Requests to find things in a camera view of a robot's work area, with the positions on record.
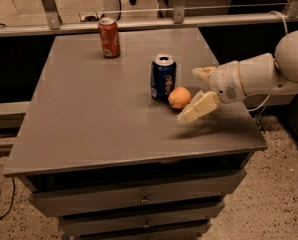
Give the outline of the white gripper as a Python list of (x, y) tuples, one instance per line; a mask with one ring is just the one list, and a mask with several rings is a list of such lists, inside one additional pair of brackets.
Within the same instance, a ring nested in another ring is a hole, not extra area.
[(194, 68), (192, 74), (196, 79), (203, 82), (205, 88), (210, 86), (211, 91), (196, 93), (190, 103), (177, 116), (177, 121), (180, 124), (193, 122), (213, 112), (218, 108), (220, 101), (232, 103), (246, 98), (241, 83), (238, 61), (220, 65), (216, 69), (215, 67)]

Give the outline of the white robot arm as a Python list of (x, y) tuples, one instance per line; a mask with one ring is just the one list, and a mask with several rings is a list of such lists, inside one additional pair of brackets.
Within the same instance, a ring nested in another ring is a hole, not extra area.
[(203, 82), (203, 88), (177, 116), (182, 124), (204, 117), (220, 103), (239, 102), (254, 95), (298, 94), (298, 31), (285, 35), (274, 54), (195, 68), (192, 73)]

